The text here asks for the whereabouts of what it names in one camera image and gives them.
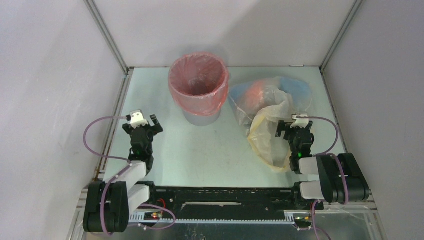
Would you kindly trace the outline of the white translucent bag of bags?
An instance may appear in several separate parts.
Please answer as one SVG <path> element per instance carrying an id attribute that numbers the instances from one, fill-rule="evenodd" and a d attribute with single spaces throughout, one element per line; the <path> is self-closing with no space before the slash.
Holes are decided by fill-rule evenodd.
<path id="1" fill-rule="evenodd" d="M 229 89 L 228 101 L 236 122 L 249 129 L 261 110 L 270 109 L 274 119 L 307 112 L 313 98 L 310 85 L 289 77 L 272 77 L 236 84 Z"/>

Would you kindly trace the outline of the red translucent trash bag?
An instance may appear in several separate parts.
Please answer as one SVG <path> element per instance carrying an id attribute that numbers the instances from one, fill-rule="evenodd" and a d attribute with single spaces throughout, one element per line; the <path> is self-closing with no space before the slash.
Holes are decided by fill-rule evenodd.
<path id="1" fill-rule="evenodd" d="M 168 72 L 168 87 L 185 112 L 208 117 L 216 114 L 229 92 L 229 70 L 210 52 L 193 52 L 178 58 Z"/>

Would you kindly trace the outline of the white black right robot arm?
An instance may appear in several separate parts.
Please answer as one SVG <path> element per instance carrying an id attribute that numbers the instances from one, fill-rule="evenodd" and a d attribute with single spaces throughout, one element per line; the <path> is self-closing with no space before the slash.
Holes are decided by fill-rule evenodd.
<path id="1" fill-rule="evenodd" d="M 290 169 L 298 175 L 317 175 L 316 181 L 300 182 L 298 191 L 291 194 L 291 204 L 304 209 L 311 200 L 347 204 L 369 198 L 370 187 L 352 153 L 312 154 L 315 136 L 311 132 L 313 122 L 296 124 L 280 120 L 275 136 L 283 137 L 289 144 Z"/>

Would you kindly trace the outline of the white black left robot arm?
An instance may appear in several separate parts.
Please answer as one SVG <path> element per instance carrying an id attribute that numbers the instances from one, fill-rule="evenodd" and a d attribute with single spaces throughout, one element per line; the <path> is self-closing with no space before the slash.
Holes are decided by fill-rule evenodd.
<path id="1" fill-rule="evenodd" d="M 158 202 L 158 194 L 148 185 L 139 185 L 153 168 L 154 137 L 164 131 L 156 115 L 147 120 L 140 110 L 126 116 L 116 116 L 126 120 L 123 130 L 130 137 L 130 149 L 126 166 L 106 181 L 89 184 L 85 202 L 82 226 L 85 232 L 111 235 L 123 233 L 128 225 L 130 214 L 143 205 L 153 208 Z"/>

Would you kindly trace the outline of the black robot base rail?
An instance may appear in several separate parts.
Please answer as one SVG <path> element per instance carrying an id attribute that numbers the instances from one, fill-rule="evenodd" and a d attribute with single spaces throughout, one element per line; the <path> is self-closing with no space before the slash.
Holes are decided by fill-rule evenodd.
<path id="1" fill-rule="evenodd" d="M 311 213 L 313 200 L 300 188 L 171 187 L 151 184 L 148 204 L 177 223 L 292 223 L 293 212 Z"/>

